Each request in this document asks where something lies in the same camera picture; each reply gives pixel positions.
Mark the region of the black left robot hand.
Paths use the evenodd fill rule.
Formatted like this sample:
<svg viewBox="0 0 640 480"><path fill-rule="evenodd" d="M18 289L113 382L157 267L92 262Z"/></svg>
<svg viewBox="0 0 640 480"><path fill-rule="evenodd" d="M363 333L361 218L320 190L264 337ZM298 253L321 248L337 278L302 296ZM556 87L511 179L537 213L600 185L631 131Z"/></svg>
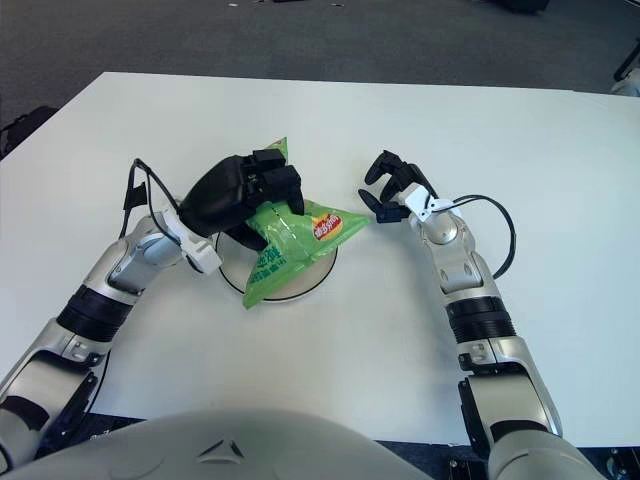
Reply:
<svg viewBox="0 0 640 480"><path fill-rule="evenodd" d="M217 163L179 203L178 216L202 237L224 233L246 248L261 251L267 242L247 221L266 202L284 202L294 214L304 213L301 177L276 148Z"/></svg>

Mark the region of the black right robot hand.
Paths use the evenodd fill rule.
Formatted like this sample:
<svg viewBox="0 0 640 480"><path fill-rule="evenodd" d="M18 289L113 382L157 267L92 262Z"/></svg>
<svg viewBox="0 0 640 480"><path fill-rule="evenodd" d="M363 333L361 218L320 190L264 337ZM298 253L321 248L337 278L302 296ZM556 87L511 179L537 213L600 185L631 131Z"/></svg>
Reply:
<svg viewBox="0 0 640 480"><path fill-rule="evenodd" d="M437 197L435 190L417 165L403 161L398 155L388 150L383 150L372 163L366 172L364 182L371 186L384 175L389 175L389 179L378 198L365 189L358 190L361 200L375 215L376 222L379 224L399 223L410 216L410 209L396 201L395 197L412 184L423 186L430 196Z"/></svg>

